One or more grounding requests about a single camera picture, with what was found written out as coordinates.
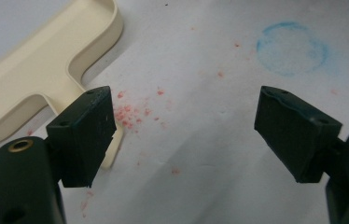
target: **brass insert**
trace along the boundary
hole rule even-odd
[[[32,145],[33,145],[33,140],[23,139],[23,140],[15,142],[11,146],[9,146],[8,151],[21,152],[21,151],[28,149]]]

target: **blue ink mark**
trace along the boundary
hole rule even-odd
[[[258,59],[274,73],[285,77],[308,74],[327,60],[328,47],[296,22],[281,22],[262,33],[257,42]]]

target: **screw hole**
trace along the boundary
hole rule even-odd
[[[26,147],[28,142],[26,141],[20,141],[14,145],[14,149],[20,149],[22,147]]]
[[[8,210],[3,218],[4,223],[15,223],[21,220],[26,215],[26,212],[21,207],[11,208]]]
[[[33,140],[23,139],[9,146],[8,151],[10,152],[20,152],[28,149],[33,144]]]
[[[324,124],[328,124],[329,123],[328,120],[326,120],[326,119],[318,119],[318,121],[320,123],[324,123]]]
[[[59,125],[61,125],[61,126],[68,126],[69,123],[70,123],[69,121],[62,121],[62,122],[59,123]]]

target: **white table surface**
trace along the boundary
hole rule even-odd
[[[0,57],[66,1],[11,2]],[[83,81],[109,85],[132,125],[91,189],[63,189],[67,222],[328,223],[328,177],[295,183],[254,118],[260,86],[274,86],[339,120],[346,139],[349,0],[118,4],[122,36]],[[46,108],[10,139],[45,137],[52,118]]]

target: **cream plastic dustpan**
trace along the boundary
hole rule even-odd
[[[122,27],[114,0],[75,0],[8,54],[0,62],[0,141],[45,105],[59,114],[73,103],[85,91],[85,70],[115,44]],[[117,126],[105,167],[122,138]]]

